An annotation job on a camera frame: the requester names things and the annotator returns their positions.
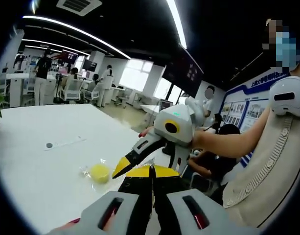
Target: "ceiling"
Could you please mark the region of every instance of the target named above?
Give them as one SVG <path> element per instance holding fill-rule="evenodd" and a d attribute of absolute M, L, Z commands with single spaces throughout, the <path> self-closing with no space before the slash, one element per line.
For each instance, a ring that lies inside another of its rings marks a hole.
<path fill-rule="evenodd" d="M 166 0 L 102 0 L 100 7 L 83 17 L 56 7 L 57 1 L 41 0 L 35 15 L 75 26 L 132 58 L 166 64 L 177 50 L 178 33 Z M 261 56 L 240 72 L 262 52 L 262 35 L 269 9 L 262 7 L 262 2 L 175 2 L 187 50 L 203 69 L 204 81 L 227 90 L 269 69 Z M 19 27 L 24 28 L 25 39 L 51 42 L 88 53 L 99 50 L 107 56 L 125 58 L 104 44 L 60 25 L 22 19 Z M 24 45 L 40 46 L 40 43 L 23 42 L 21 49 Z"/>

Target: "floor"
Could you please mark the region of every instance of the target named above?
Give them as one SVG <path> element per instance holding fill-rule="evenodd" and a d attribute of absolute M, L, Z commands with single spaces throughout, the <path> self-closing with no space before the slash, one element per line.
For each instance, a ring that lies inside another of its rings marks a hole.
<path fill-rule="evenodd" d="M 104 108 L 101 107 L 98 109 L 138 133 L 143 131 L 147 126 L 143 123 L 145 111 L 135 109 L 129 104 L 127 104 L 126 108 L 124 109 L 121 105 L 115 106 L 114 103 L 111 102 Z"/>

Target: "black shirt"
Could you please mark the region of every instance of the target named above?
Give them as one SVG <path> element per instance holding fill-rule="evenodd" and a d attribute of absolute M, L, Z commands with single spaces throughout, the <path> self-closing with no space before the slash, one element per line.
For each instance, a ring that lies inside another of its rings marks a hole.
<path fill-rule="evenodd" d="M 37 77 L 46 79 L 47 72 L 51 68 L 51 65 L 52 65 L 52 59 L 48 57 L 42 57 L 37 63 L 37 67 L 38 67 Z"/>
<path fill-rule="evenodd" d="M 237 160 L 235 158 L 218 157 L 210 152 L 206 153 L 197 161 L 198 165 L 211 171 L 211 178 L 213 180 L 218 181 L 221 181 L 224 175 L 231 171 L 236 163 Z"/>

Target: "air conditioning vent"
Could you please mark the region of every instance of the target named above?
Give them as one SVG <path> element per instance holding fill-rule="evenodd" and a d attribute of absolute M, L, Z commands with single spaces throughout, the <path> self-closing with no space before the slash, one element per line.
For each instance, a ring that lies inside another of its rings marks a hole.
<path fill-rule="evenodd" d="M 56 6 L 79 16 L 85 16 L 100 5 L 102 5 L 100 0 L 59 0 Z"/>

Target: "blue face mask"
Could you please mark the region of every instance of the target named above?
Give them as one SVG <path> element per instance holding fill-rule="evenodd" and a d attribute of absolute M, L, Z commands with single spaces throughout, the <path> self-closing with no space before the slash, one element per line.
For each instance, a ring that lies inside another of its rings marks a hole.
<path fill-rule="evenodd" d="M 300 49 L 289 32 L 276 32 L 276 67 L 292 71 L 300 61 Z"/>

